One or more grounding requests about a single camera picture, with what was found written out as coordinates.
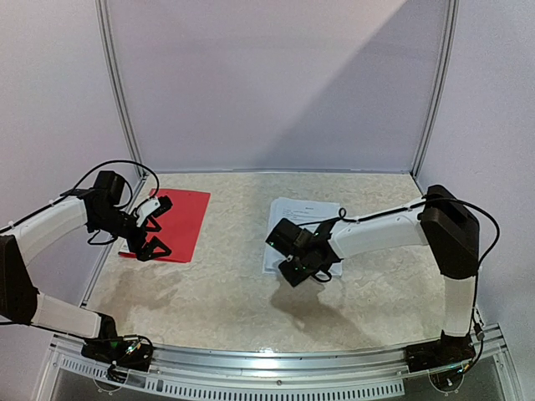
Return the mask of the red file folder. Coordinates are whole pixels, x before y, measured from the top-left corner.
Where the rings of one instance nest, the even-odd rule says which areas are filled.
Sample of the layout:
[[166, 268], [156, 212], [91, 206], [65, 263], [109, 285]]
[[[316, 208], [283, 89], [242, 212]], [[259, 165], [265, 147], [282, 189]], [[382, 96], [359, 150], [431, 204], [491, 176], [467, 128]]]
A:
[[[172, 207], [165, 214], [156, 217], [162, 227], [160, 232], [145, 231], [145, 243], [156, 236], [171, 249], [169, 256], [159, 257], [155, 259], [157, 261], [190, 262], [211, 195], [191, 190], [153, 189], [149, 198], [160, 196], [168, 196]], [[140, 259], [140, 254], [136, 255], [129, 250], [127, 242], [121, 246], [119, 254], [123, 257]]]

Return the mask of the stack of printed papers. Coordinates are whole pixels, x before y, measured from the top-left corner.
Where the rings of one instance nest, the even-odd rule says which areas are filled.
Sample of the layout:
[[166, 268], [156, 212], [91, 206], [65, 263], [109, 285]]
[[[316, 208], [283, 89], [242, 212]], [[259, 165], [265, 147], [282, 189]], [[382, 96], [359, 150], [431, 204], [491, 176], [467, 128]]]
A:
[[[322, 202], [315, 200], [294, 200], [279, 197], [270, 206], [270, 214], [267, 221], [267, 234], [269, 235], [275, 225], [283, 218], [289, 219], [294, 224], [316, 221], [315, 225], [306, 226], [314, 232], [320, 221], [336, 217], [339, 213], [340, 204], [334, 202]], [[278, 264], [283, 261], [283, 255], [266, 245], [263, 257], [262, 273], [276, 275], [279, 273]]]

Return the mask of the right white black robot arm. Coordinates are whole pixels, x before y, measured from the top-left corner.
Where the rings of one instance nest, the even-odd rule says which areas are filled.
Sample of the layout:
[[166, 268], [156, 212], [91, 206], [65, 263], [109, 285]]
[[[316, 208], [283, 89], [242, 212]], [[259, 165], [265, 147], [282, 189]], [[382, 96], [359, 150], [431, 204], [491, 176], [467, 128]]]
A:
[[480, 224], [464, 201], [432, 185], [421, 200], [364, 216], [340, 210], [312, 225], [313, 231], [283, 218], [267, 235], [267, 245], [283, 257], [278, 270], [287, 283], [327, 282], [332, 265], [369, 251], [428, 246], [445, 281], [445, 322], [432, 357], [449, 364], [463, 353], [480, 266]]

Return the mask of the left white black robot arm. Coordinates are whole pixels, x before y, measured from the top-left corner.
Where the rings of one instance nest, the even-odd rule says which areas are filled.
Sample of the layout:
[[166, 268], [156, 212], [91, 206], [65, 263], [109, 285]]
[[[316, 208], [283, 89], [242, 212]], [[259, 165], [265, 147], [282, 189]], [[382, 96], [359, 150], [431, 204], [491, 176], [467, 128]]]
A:
[[98, 173], [92, 187], [72, 189], [41, 211], [1, 230], [1, 316], [6, 323], [35, 326], [92, 340], [92, 349], [107, 363], [124, 356], [112, 317], [60, 301], [32, 283], [28, 265], [43, 250], [81, 227], [123, 238], [139, 261], [171, 254], [156, 233], [157, 218], [171, 210], [167, 195], [151, 195], [131, 213], [120, 208], [125, 178], [112, 171]]

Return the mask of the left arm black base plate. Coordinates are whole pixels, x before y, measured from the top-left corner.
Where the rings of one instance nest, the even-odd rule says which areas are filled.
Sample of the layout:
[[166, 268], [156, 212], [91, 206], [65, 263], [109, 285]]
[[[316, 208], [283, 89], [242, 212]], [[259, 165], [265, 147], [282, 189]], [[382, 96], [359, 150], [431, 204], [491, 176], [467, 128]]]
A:
[[142, 335], [88, 339], [81, 351], [85, 358], [145, 373], [150, 369], [153, 353], [152, 341]]

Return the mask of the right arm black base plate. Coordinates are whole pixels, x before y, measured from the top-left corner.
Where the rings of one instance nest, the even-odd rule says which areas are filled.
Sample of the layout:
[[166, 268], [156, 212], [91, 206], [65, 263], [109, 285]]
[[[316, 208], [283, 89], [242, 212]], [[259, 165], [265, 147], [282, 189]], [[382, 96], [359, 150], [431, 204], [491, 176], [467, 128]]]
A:
[[456, 366], [476, 356], [471, 341], [461, 345], [447, 345], [441, 340], [417, 343], [404, 348], [405, 363], [410, 373]]

